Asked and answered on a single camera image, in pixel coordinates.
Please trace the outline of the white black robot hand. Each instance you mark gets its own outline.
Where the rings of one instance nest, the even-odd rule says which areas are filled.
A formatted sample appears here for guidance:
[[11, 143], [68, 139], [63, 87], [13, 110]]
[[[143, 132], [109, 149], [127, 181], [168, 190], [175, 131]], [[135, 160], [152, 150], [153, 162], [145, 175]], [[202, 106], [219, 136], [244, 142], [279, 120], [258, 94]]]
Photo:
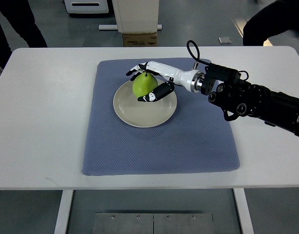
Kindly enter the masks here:
[[150, 73], [154, 76], [163, 77], [166, 82], [150, 91], [144, 96], [138, 97], [138, 101], [156, 102], [163, 99], [174, 91], [174, 86], [183, 86], [187, 91], [196, 93], [200, 91], [205, 74], [198, 70], [183, 71], [156, 61], [140, 63], [127, 72], [127, 76], [132, 76], [134, 81], [141, 72]]

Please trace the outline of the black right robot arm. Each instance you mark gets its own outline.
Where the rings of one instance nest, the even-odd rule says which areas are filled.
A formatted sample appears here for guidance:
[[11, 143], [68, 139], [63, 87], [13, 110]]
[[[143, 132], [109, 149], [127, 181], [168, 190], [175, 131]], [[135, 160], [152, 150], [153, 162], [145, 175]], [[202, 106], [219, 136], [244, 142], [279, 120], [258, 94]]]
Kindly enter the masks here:
[[210, 63], [194, 88], [223, 110], [226, 121], [255, 117], [299, 137], [299, 98], [251, 84], [240, 76], [240, 71]]

